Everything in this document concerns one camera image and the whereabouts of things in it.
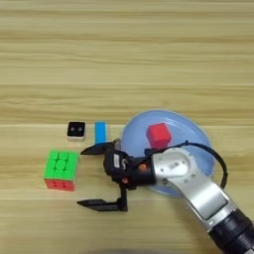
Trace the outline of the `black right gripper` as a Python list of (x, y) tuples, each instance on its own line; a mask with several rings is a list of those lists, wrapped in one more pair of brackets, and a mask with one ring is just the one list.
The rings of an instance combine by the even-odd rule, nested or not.
[(151, 186), (155, 180), (155, 174), (151, 163), (152, 149), (145, 150), (144, 157), (132, 157), (120, 150), (120, 140), (114, 142), (98, 143), (81, 151), (81, 155), (104, 155), (114, 149), (113, 170), (111, 180), (118, 184), (120, 196), (115, 202), (107, 202), (104, 199), (85, 199), (78, 202), (79, 205), (96, 211), (127, 211), (127, 191), (137, 187)]

